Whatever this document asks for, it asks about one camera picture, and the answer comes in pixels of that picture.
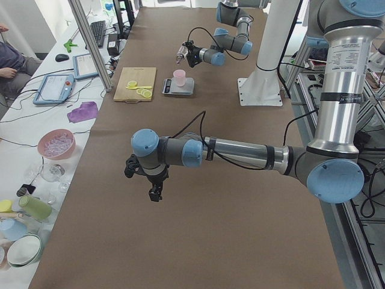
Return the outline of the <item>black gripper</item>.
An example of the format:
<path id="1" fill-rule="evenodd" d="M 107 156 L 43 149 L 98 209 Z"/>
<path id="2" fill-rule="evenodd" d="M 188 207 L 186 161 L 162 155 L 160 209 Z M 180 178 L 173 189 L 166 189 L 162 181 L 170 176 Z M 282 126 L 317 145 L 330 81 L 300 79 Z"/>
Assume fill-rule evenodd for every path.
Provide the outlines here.
<path id="1" fill-rule="evenodd" d="M 193 41 L 187 41 L 183 45 L 188 50 L 186 59 L 188 61 L 189 66 L 193 68 L 199 63 L 201 63 L 201 59 L 200 59 L 201 48 L 198 46 L 195 46 Z"/>
<path id="2" fill-rule="evenodd" d="M 168 170 L 162 170 L 161 172 L 146 171 L 145 174 L 152 184 L 152 188 L 149 190 L 150 200 L 153 202 L 161 201 L 163 182 L 169 177 Z"/>

